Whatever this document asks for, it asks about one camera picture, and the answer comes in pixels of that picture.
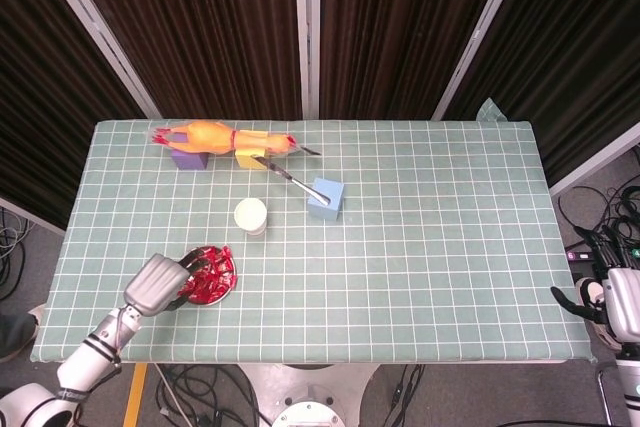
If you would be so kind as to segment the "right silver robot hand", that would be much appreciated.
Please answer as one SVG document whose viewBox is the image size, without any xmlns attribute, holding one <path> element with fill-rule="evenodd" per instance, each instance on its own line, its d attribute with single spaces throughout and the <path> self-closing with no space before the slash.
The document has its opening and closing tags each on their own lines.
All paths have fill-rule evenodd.
<svg viewBox="0 0 640 427">
<path fill-rule="evenodd" d="M 620 344 L 639 344 L 639 266 L 630 250 L 609 227 L 602 233 L 580 226 L 574 231 L 591 248 L 594 280 L 602 296 L 579 305 L 552 287 L 554 299 L 569 313 L 604 326 Z"/>
</svg>

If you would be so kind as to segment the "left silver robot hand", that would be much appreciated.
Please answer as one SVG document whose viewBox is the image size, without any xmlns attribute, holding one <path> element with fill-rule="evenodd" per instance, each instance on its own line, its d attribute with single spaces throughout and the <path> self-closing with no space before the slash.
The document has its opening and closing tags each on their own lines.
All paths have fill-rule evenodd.
<svg viewBox="0 0 640 427">
<path fill-rule="evenodd" d="M 178 261 L 154 254 L 127 285 L 125 303 L 145 317 L 178 309 L 194 292 L 196 273 L 211 264 L 212 249 L 195 248 Z"/>
</svg>

